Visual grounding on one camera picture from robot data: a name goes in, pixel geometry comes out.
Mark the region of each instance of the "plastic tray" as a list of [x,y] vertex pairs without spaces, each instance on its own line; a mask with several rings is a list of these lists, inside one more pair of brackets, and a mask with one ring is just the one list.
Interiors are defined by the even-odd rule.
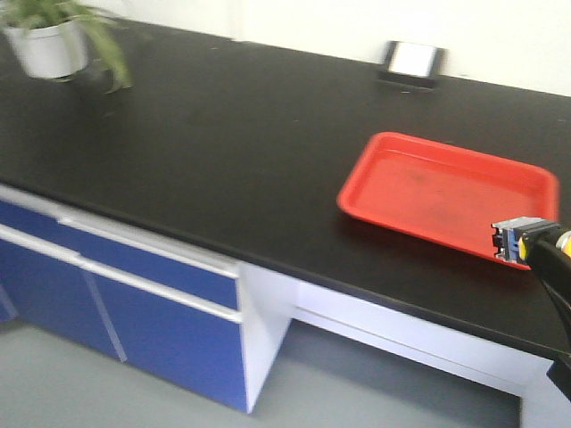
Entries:
[[371,138],[337,197],[355,218],[499,263],[491,224],[557,220],[558,203],[546,169],[393,132]]

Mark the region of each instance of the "white panel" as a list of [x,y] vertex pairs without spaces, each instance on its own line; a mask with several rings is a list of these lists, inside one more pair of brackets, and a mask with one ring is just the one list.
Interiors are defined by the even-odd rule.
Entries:
[[510,383],[528,384],[537,369],[534,355],[339,292],[302,283],[299,295],[305,311]]
[[571,403],[547,377],[551,361],[534,374],[524,391],[521,408],[522,428],[564,428],[571,426]]
[[295,310],[298,281],[241,264],[239,299],[248,412],[260,394]]
[[394,48],[393,58],[388,64],[388,71],[427,78],[435,56],[436,48],[434,46],[400,42]]
[[392,354],[417,361],[418,363],[424,364],[426,366],[437,368],[446,373],[452,373],[453,375],[463,377],[464,379],[469,379],[473,382],[481,383],[496,390],[507,392],[508,394],[521,396],[525,389],[524,385],[513,383],[505,379],[501,379],[497,376],[477,371],[474,368],[457,364],[453,361],[440,358],[436,355],[428,354],[421,350],[415,350],[414,348],[398,342],[388,341],[385,338],[364,332],[350,325],[338,323],[333,319],[325,318],[312,312],[298,309],[294,315],[294,318],[303,321],[304,323],[323,328],[329,332],[348,337],[354,341],[366,343],[367,345],[370,345],[374,348],[391,352]]

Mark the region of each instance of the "potted plant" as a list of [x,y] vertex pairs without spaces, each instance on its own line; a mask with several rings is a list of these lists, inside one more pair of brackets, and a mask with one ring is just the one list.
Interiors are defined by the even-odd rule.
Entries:
[[22,68],[34,78],[72,76],[87,66],[85,35],[112,91],[131,86],[125,56],[108,29],[115,21],[78,0],[4,0],[0,25]]

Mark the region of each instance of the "black countertop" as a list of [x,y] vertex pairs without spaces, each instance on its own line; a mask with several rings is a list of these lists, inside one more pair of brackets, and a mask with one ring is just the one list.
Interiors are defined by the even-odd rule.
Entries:
[[96,68],[27,78],[0,44],[0,180],[548,358],[568,351],[530,272],[349,218],[335,197],[398,131],[551,170],[571,219],[571,98],[444,78],[433,93],[352,62],[132,24],[135,87]]

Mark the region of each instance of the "white flower pot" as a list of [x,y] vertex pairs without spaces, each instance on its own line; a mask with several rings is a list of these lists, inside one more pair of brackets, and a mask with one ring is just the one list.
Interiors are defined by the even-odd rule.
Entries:
[[83,32],[74,21],[45,29],[6,28],[13,51],[33,78],[62,78],[87,66]]

